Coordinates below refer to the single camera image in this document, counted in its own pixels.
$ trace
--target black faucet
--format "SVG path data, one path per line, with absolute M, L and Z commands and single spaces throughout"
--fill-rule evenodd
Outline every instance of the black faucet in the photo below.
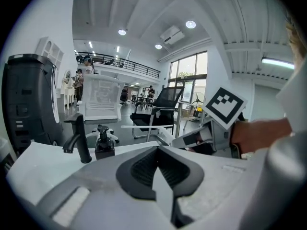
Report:
M 64 123 L 72 124 L 73 136 L 70 137 L 63 146 L 63 151 L 65 153 L 72 153 L 73 146 L 77 142 L 77 149 L 80 155 L 80 159 L 82 163 L 89 163 L 92 161 L 92 157 L 90 155 L 90 151 L 87 147 L 84 123 L 83 123 L 83 115 L 81 113 L 75 113 L 74 115 L 67 118 Z

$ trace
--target person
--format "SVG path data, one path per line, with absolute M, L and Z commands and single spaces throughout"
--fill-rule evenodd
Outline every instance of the person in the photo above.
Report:
M 82 99 L 82 94 L 83 94 L 83 74 L 82 74 L 82 69 L 78 69 L 76 71 L 76 78 L 75 78 L 75 84 L 74 87 L 76 89 L 76 97 L 77 97 L 77 102 Z
M 152 85 L 148 88 L 148 98 L 154 98 L 154 88 Z
M 83 58 L 83 64 L 86 66 L 86 74 L 94 74 L 94 67 L 90 56 L 85 56 Z

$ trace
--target person in white shirt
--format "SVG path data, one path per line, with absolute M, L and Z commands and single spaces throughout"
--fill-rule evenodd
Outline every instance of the person in white shirt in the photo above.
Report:
M 86 74 L 94 74 L 94 68 L 92 66 L 92 59 L 90 56 L 83 58 L 83 63 L 86 66 Z

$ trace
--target black device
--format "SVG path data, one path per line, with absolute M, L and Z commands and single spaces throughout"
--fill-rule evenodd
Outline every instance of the black device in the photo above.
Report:
M 75 113 L 64 122 L 71 123 L 73 131 L 73 136 L 70 137 L 63 146 L 64 153 L 73 153 L 73 147 L 75 143 L 77 143 L 81 162 L 89 163 L 92 161 L 92 157 L 86 143 L 83 115 L 81 113 Z
M 100 138 L 97 140 L 95 146 L 95 156 L 97 160 L 115 156 L 114 142 L 106 135 L 108 130 L 109 128 L 107 126 L 98 126 Z
M 2 106 L 5 126 L 15 152 L 31 140 L 62 143 L 56 95 L 57 67 L 35 54 L 10 56 L 3 73 Z

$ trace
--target table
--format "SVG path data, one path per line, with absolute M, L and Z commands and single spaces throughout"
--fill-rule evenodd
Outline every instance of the table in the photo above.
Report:
M 115 155 L 159 146 L 156 141 L 115 147 Z M 96 160 L 94 148 L 90 148 L 92 162 Z M 80 162 L 78 150 L 63 153 L 62 147 L 32 142 L 9 170 L 6 179 L 12 190 L 36 205 L 53 187 L 67 179 L 87 164 Z
M 141 96 L 138 96 L 138 98 L 137 98 L 137 102 L 139 102 L 139 101 L 140 101 L 140 99 L 143 99 L 143 102 L 148 102 L 148 103 L 152 103 L 152 102 L 153 102 L 153 99 L 152 99 L 152 98 L 148 98 L 148 97 L 141 97 Z

